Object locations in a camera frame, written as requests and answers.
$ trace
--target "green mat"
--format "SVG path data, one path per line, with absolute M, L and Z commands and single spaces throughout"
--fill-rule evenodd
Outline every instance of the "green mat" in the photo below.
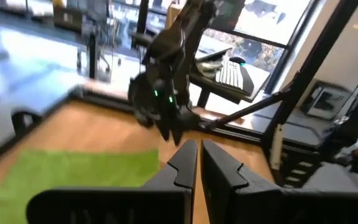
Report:
M 0 224 L 27 223 L 27 202 L 45 189 L 138 187 L 157 171 L 158 150 L 137 154 L 26 150 L 0 184 Z

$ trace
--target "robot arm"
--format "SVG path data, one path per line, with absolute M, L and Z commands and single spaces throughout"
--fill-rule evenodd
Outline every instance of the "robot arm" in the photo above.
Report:
M 128 99 L 138 122 L 146 127 L 156 124 L 166 141 L 171 132 L 176 145 L 183 132 L 200 121 L 190 108 L 188 73 L 215 13 L 214 2 L 187 1 L 172 26 L 151 42 L 142 61 L 145 72 L 129 85 Z

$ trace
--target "wooden table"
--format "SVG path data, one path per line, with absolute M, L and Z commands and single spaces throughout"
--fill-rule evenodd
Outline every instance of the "wooden table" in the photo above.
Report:
M 103 89 L 102 85 L 93 82 L 85 85 L 108 91 Z M 195 139 L 199 146 L 202 139 L 211 139 L 253 171 L 273 182 L 260 147 L 196 131 L 185 133 L 182 141 L 185 142 L 187 139 Z M 158 148 L 159 160 L 163 166 L 179 147 L 176 147 L 173 141 L 165 142 L 158 129 L 145 129 L 140 126 L 132 115 L 72 100 L 57 109 L 9 152 L 0 157 L 0 183 L 15 163 L 19 153 L 31 148 L 86 152 L 139 152 Z M 193 223 L 196 224 L 209 223 L 200 175 L 198 161 L 193 216 Z

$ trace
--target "desk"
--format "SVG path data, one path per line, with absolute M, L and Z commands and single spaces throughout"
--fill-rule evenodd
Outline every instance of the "desk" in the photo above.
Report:
M 91 82 L 86 86 L 95 90 L 104 85 Z M 107 88 L 103 88 L 102 91 L 111 93 L 111 90 Z M 253 171 L 273 181 L 267 161 L 258 146 L 197 131 L 185 133 L 182 142 L 187 139 L 195 139 L 199 146 L 202 139 L 211 139 L 236 159 L 247 164 Z M 24 149 L 31 148 L 70 149 L 73 151 L 92 149 L 94 152 L 117 152 L 122 149 L 125 149 L 125 152 L 136 152 L 140 149 L 158 148 L 161 165 L 165 164 L 178 149 L 172 141 L 165 142 L 156 128 L 145 129 L 138 125 L 130 114 L 108 110 L 79 100 L 68 100 L 59 106 L 43 123 L 18 140 L 11 150 L 0 157 L 0 183 L 15 163 L 19 153 Z M 193 214 L 193 223 L 209 223 L 201 184 L 200 161 L 197 166 Z
M 237 91 L 228 90 L 215 84 L 214 80 L 205 78 L 198 72 L 191 72 L 189 74 L 189 80 L 194 85 L 201 87 L 200 98 L 198 99 L 197 106 L 205 108 L 210 93 L 215 93 L 233 103 L 240 103 L 241 100 L 252 103 L 259 91 L 265 85 L 269 72 L 257 68 L 255 66 L 245 64 L 244 67 L 247 69 L 248 74 L 254 83 L 254 90 L 250 96 L 245 96 Z

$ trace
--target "window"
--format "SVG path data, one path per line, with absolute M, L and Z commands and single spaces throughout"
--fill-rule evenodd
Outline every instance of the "window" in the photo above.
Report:
M 247 63 L 268 72 L 273 72 L 284 51 L 284 49 L 280 47 L 213 29 L 206 29 L 204 35 L 232 45 L 234 48 L 227 53 L 227 56 L 240 56 L 244 58 Z
M 27 0 L 29 11 L 35 16 L 44 16 L 53 14 L 52 1 Z
M 119 3 L 110 5 L 110 16 L 116 23 L 116 47 L 131 48 L 131 32 L 136 31 L 139 10 L 135 7 L 124 6 Z M 146 28 L 152 32 L 160 32 L 165 28 L 166 16 L 149 12 L 147 15 Z
M 246 0 L 236 31 L 287 44 L 310 0 Z
M 0 8 L 25 12 L 25 0 L 0 0 Z
M 113 0 L 114 2 L 121 3 L 123 5 L 139 6 L 141 0 Z M 149 9 L 155 9 L 160 12 L 167 12 L 168 6 L 172 0 L 149 0 Z

